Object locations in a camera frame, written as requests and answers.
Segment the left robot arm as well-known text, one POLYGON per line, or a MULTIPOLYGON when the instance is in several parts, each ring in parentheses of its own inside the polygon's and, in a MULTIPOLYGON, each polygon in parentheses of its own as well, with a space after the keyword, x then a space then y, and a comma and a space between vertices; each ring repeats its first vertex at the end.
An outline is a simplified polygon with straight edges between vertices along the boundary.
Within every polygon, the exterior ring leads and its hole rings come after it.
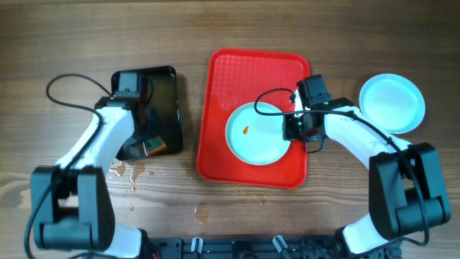
POLYGON ((112 161, 135 131, 134 97, 103 97, 73 149, 54 166, 37 167, 30 178, 32 213, 24 251, 75 250, 82 258, 157 258, 142 229, 116 223, 106 185, 112 161))

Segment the black water tray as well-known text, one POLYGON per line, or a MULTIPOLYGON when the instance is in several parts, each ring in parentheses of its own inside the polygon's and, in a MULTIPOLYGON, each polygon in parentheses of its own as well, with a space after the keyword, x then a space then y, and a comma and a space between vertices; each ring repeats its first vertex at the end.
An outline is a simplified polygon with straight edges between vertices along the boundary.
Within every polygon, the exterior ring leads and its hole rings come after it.
MULTIPOLYGON (((115 96, 118 89, 119 75, 122 72, 138 72, 146 78, 147 98, 146 101, 155 109, 161 120, 161 138, 165 141, 167 148, 154 156, 170 155, 180 152, 183 149, 183 134, 181 128, 180 108, 178 101, 178 80, 175 69, 170 65, 151 68, 139 68, 132 70, 117 71, 111 77, 111 92, 115 96)), ((144 152, 143 142, 136 144, 133 135, 126 140, 120 148, 116 158, 119 160, 139 160, 151 158, 144 152)))

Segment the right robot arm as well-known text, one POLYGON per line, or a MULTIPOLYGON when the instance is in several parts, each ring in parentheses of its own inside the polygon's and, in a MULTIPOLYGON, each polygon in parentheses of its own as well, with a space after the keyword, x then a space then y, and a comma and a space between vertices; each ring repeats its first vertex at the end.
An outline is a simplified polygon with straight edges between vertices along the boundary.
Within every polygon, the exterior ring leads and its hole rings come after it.
POLYGON ((336 232, 334 255, 360 258, 401 242, 424 246, 429 230, 447 223, 451 206, 437 150, 383 132, 346 99, 302 99, 285 115, 291 140, 334 140, 369 171, 369 212, 336 232))

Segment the red plastic tray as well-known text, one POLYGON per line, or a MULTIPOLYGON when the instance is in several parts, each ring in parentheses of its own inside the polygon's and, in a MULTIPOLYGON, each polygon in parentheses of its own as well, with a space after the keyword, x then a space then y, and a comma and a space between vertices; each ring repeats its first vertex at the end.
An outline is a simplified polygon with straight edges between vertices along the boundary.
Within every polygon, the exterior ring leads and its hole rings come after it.
POLYGON ((274 88, 296 89, 310 75, 301 55, 261 50, 222 48, 210 59, 198 144, 197 171, 209 181, 275 188, 297 188, 307 176, 308 157, 301 142, 269 165, 250 165, 238 159, 226 143, 225 128, 240 106, 274 88))

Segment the light blue plate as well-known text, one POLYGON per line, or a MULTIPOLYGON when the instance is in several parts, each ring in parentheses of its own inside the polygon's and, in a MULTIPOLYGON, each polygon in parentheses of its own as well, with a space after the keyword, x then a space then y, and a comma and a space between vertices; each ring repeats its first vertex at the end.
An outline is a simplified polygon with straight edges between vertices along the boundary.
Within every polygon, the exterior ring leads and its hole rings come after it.
POLYGON ((392 134, 414 130, 426 113, 418 87, 392 73, 373 76, 364 83, 359 92, 359 107, 372 124, 392 134))
POLYGON ((230 151, 250 165, 269 165, 283 157, 290 141, 283 139, 280 110, 265 102, 243 104, 229 117, 225 127, 230 151))

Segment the light blue plate top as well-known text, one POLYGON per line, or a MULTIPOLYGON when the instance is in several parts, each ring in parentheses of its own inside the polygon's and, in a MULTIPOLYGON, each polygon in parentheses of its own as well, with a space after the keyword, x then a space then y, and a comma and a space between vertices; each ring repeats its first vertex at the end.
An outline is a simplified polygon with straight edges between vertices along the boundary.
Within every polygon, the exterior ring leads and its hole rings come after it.
POLYGON ((283 157, 290 141, 283 139, 280 110, 265 102, 243 104, 229 117, 225 127, 230 151, 250 165, 269 165, 283 157))

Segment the orange green sponge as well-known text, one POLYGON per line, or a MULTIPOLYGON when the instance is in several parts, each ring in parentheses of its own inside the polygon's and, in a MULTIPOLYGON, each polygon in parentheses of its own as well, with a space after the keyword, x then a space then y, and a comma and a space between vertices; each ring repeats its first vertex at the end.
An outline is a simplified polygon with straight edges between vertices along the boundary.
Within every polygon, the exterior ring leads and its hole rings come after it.
POLYGON ((165 141, 161 136, 156 136, 148 139, 148 141, 143 142, 144 152, 147 156, 154 156, 158 153, 161 153, 167 148, 165 141))

